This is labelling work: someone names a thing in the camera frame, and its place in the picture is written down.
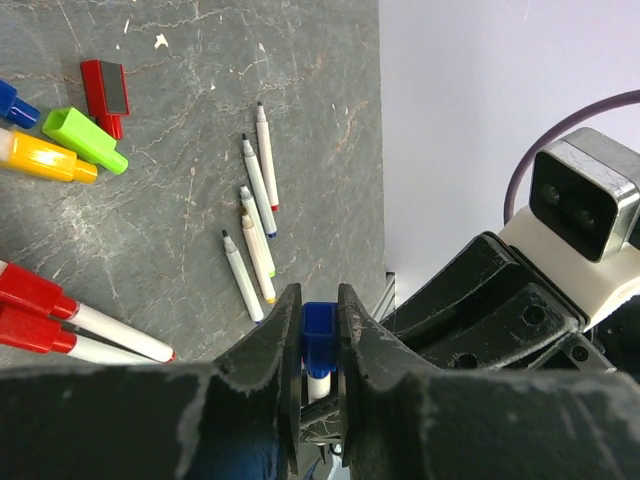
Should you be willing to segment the white marker green cap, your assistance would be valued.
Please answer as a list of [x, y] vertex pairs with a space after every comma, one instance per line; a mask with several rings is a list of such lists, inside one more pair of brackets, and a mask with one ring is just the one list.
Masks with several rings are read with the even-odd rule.
[[257, 209], [257, 205], [254, 199], [254, 196], [250, 190], [250, 188], [246, 184], [242, 184], [239, 188], [239, 195], [242, 206], [247, 210], [249, 216], [251, 217], [255, 229], [257, 231], [258, 241], [260, 244], [260, 248], [262, 251], [263, 263], [268, 272], [270, 278], [274, 278], [276, 275], [276, 268], [274, 265], [274, 261], [267, 244], [267, 236], [264, 231], [264, 227], [262, 225], [262, 221]]

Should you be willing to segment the white marker red eraser cap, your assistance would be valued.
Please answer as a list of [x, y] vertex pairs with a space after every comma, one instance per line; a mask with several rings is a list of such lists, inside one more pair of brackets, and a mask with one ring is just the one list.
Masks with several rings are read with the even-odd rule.
[[66, 331], [156, 363], [175, 359], [171, 346], [73, 300], [60, 286], [12, 263], [1, 263], [2, 304], [57, 321]]

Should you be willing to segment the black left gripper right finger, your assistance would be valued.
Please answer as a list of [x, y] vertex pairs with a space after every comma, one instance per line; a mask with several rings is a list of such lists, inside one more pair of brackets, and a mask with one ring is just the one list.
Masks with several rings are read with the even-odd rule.
[[419, 377], [435, 366], [366, 311], [355, 289], [338, 287], [339, 404], [349, 465], [421, 465]]

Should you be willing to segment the uncapped white marker red end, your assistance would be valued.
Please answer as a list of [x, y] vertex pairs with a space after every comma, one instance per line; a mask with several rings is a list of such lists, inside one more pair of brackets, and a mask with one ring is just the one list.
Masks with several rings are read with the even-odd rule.
[[267, 120], [264, 105], [261, 101], [257, 102], [256, 132], [259, 143], [262, 173], [270, 207], [273, 212], [277, 212], [279, 210], [279, 196], [276, 183], [269, 123]]

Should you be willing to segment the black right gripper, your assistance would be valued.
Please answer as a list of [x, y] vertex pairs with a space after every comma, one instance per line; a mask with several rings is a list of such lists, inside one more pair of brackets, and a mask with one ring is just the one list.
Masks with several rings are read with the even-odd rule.
[[586, 314], [494, 234], [476, 236], [381, 324], [445, 370], [616, 369]]

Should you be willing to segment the white marker yellow cap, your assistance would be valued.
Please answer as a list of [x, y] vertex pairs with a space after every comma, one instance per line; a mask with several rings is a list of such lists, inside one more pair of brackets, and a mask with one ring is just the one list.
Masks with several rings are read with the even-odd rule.
[[240, 210], [240, 217], [243, 235], [262, 296], [268, 304], [274, 304], [276, 301], [276, 293], [264, 263], [263, 249], [261, 248], [257, 229], [249, 212], [245, 208]]

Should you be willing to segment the white marker blue eraser cap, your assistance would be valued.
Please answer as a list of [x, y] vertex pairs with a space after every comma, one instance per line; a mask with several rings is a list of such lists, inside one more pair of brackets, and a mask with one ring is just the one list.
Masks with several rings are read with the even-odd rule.
[[260, 323], [264, 319], [264, 313], [260, 301], [241, 254], [226, 229], [222, 230], [222, 240], [227, 261], [230, 265], [249, 317], [254, 323]]

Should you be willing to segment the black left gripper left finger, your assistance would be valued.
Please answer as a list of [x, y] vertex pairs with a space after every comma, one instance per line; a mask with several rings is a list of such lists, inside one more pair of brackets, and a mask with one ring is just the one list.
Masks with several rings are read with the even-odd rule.
[[297, 471], [301, 416], [301, 285], [290, 284], [265, 320], [216, 359], [212, 473]]

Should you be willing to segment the uncapped white marker blue end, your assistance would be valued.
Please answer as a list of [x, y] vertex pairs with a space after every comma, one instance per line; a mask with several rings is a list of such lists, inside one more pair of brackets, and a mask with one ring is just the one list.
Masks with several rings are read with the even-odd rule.
[[241, 140], [245, 166], [250, 178], [251, 185], [253, 187], [254, 197], [265, 230], [265, 234], [268, 238], [275, 238], [277, 235], [277, 227], [273, 212], [271, 210], [271, 205], [269, 202], [266, 185], [261, 173], [259, 161], [246, 133], [241, 134]]

